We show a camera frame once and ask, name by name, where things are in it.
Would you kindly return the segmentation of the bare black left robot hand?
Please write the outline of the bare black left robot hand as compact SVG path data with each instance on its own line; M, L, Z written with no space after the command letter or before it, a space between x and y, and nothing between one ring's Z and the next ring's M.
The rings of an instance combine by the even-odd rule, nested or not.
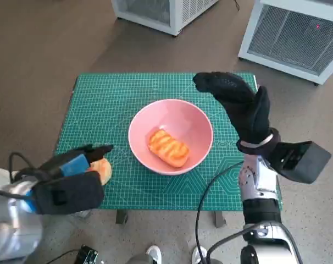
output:
M53 156L38 169L47 173L51 179L82 174L88 171L92 162L101 160L113 147L113 145L94 147L92 144L81 146Z

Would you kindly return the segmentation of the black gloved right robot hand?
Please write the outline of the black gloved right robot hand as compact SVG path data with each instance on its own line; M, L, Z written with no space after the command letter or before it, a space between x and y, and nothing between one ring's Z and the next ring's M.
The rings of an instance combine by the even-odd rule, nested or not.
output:
M229 72L197 73L197 91L210 93L224 107L240 140L259 144L270 134L270 101L267 88L257 92L238 75Z

